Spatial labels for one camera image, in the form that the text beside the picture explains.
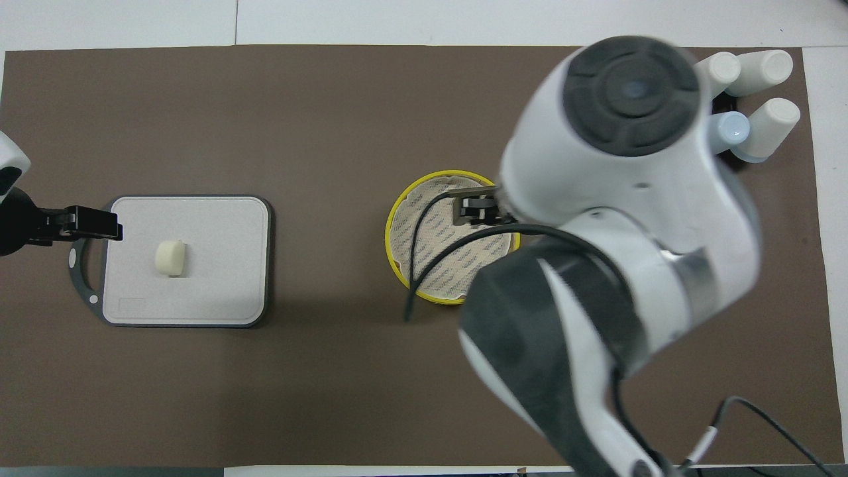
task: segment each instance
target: board handle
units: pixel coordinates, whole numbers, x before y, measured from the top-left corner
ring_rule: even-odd
[[[80,238],[74,241],[68,252],[68,269],[70,270],[70,281],[74,284],[76,293],[82,298],[82,302],[94,312],[95,315],[105,320],[103,316],[103,291],[96,291],[88,284],[85,273],[85,254],[91,240]]]

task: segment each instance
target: wire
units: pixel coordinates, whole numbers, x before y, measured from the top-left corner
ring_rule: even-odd
[[[418,230],[421,228],[421,224],[424,222],[424,217],[427,216],[430,209],[432,209],[439,200],[447,199],[449,196],[449,193],[442,192],[436,197],[433,197],[430,199],[430,202],[424,206],[424,210],[418,216],[418,222],[416,222],[416,227],[412,231],[412,243],[410,244],[410,285],[412,285],[412,278],[416,275],[416,244],[418,243]]]
[[[636,443],[642,447],[650,458],[652,458],[656,462],[657,452],[648,444],[648,441],[636,429],[636,426],[633,425],[633,422],[630,420],[630,417],[627,414],[627,411],[624,410],[624,402],[622,400],[622,381],[624,380],[624,375],[622,372],[616,368],[612,371],[612,406],[616,409],[616,414],[618,415],[618,420],[622,422],[624,429],[630,433],[630,435],[636,440]]]
[[[576,246],[589,254],[593,255],[599,261],[607,265],[612,273],[616,275],[624,288],[625,293],[630,296],[630,290],[627,286],[627,281],[622,275],[621,271],[616,266],[615,262],[612,261],[608,256],[604,254],[598,247],[594,246],[590,242],[587,242],[583,238],[574,235],[573,233],[565,232],[558,228],[548,227],[546,225],[538,225],[538,224],[528,224],[528,223],[511,223],[504,225],[496,225],[491,228],[486,228],[483,230],[478,230],[474,233],[469,233],[463,238],[455,241],[454,243],[448,245],[444,250],[439,252],[438,255],[433,257],[430,260],[430,263],[424,267],[424,270],[421,271],[421,275],[418,278],[410,280],[410,290],[406,295],[406,307],[404,309],[404,321],[408,322],[412,319],[412,308],[415,306],[415,297],[416,291],[421,287],[421,283],[424,281],[424,278],[432,272],[433,268],[438,265],[438,263],[444,260],[445,257],[457,251],[458,249],[474,242],[475,240],[485,239],[486,237],[491,237],[493,235],[500,235],[502,233],[523,233],[525,235],[547,235],[551,238],[558,239],[566,244],[571,246]]]
[[[763,411],[759,407],[755,406],[754,403],[752,403],[751,401],[748,401],[747,399],[745,399],[743,397],[730,396],[730,397],[726,398],[724,401],[722,401],[722,403],[719,404],[718,409],[716,409],[716,414],[712,418],[712,422],[710,423],[711,428],[718,430],[718,426],[721,425],[722,421],[724,420],[724,415],[727,413],[728,407],[730,407],[730,405],[733,404],[734,402],[738,402],[739,404],[747,407],[753,413],[755,413],[757,416],[760,416],[763,420],[765,420],[767,423],[769,423],[787,441],[789,441],[790,444],[792,444],[796,449],[801,451],[801,453],[804,454],[804,457],[809,459],[810,462],[814,463],[816,465],[816,467],[818,467],[825,475],[827,475],[828,477],[835,477],[834,473],[831,472],[827,467],[825,467],[824,463],[822,463],[822,461],[819,460],[818,457],[813,455],[812,452],[807,450],[807,448],[804,447],[803,444],[801,444],[795,437],[793,437],[792,434],[790,434],[789,431],[786,430],[786,428],[784,426],[780,425],[780,423],[775,421],[765,411]],[[688,469],[689,466],[691,466],[693,463],[695,463],[695,462],[693,462],[691,459],[686,459],[685,461],[683,461],[683,463],[678,468],[681,471],[683,471],[685,469]]]

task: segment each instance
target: textured mat inside bowl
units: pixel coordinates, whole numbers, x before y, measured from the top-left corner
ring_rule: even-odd
[[[412,189],[394,213],[389,231],[389,246],[401,273],[409,280],[412,232],[421,211],[440,193],[452,188],[480,186],[474,179],[462,176],[441,176],[429,179]],[[481,227],[453,224],[452,200],[440,200],[427,213],[418,233],[416,244],[416,276],[430,260],[448,245]],[[443,300],[465,296],[471,280],[481,267],[506,255],[512,237],[508,233],[482,238],[457,250],[443,260],[424,280],[421,291]]]

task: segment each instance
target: brown mat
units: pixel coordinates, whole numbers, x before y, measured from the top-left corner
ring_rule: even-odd
[[[3,258],[0,466],[561,464],[477,380],[457,308],[420,301],[401,323],[382,234],[418,177],[494,177],[527,99],[571,51],[8,53],[0,129],[33,160],[20,186],[40,206],[257,194],[277,224],[274,306],[250,330],[112,328],[76,296],[67,245]],[[790,52],[792,78],[740,106],[783,96],[803,111],[771,160],[741,172],[762,214],[760,282],[625,387],[674,460],[730,394],[842,460],[804,69]],[[803,457],[734,409],[706,461]]]

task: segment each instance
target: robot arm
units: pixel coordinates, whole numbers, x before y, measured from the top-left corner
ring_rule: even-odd
[[[605,409],[606,390],[759,271],[756,213],[711,153],[711,95],[693,64],[638,36],[578,50],[533,95],[504,152],[505,215],[596,250],[543,239],[484,267],[460,340],[488,387],[579,474],[679,474]]]
[[[0,132],[0,256],[12,254],[26,244],[52,245],[82,238],[123,238],[118,216],[103,210],[72,205],[64,209],[40,209],[14,185],[30,168],[20,148]]]

